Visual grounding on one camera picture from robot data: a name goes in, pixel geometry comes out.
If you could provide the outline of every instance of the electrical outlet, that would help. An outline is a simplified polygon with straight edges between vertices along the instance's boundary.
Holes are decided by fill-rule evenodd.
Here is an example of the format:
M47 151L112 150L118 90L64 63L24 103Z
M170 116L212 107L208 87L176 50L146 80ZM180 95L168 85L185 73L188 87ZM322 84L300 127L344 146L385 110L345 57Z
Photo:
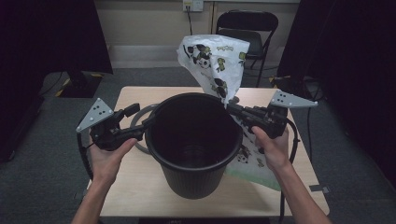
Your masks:
M191 12L204 11L204 0L183 0L183 11L190 7Z
M192 11L192 0L183 0L183 11L187 11L187 7Z
M204 11L204 1L203 0L192 0L193 11Z

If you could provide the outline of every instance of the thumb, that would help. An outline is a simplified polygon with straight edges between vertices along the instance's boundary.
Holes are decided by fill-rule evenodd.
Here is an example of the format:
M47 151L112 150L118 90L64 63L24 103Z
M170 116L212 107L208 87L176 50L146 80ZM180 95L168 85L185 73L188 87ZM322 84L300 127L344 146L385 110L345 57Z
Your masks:
M257 140L259 140L259 142L261 143L265 144L270 139L270 137L268 137L268 134L263 129L257 126L253 126L251 128L251 131L253 131L253 133L256 135Z

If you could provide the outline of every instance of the black bucket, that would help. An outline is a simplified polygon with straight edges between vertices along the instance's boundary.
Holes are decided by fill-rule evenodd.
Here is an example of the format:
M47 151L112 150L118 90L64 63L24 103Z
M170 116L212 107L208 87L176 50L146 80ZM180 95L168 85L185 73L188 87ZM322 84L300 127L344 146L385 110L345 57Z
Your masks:
M200 199L219 185L226 165L242 143L241 127L219 98L184 93L160 103L146 142L169 187L179 196Z

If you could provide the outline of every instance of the chair backrest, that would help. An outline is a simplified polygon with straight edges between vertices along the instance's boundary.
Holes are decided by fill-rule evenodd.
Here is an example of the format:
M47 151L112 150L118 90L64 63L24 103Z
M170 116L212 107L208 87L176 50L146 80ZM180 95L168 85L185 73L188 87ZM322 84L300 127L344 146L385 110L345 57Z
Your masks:
M220 28L274 32L277 28L277 17L270 12L251 10L231 10L223 13L217 22L216 34Z

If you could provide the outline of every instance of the forearm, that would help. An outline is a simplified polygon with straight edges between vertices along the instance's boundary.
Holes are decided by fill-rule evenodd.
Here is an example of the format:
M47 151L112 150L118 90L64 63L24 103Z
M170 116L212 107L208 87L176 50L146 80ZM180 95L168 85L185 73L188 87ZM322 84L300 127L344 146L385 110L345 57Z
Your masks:
M296 223L331 223L312 199L291 164L275 171Z
M98 223L105 198L110 186L103 183L92 182L84 197L72 223Z

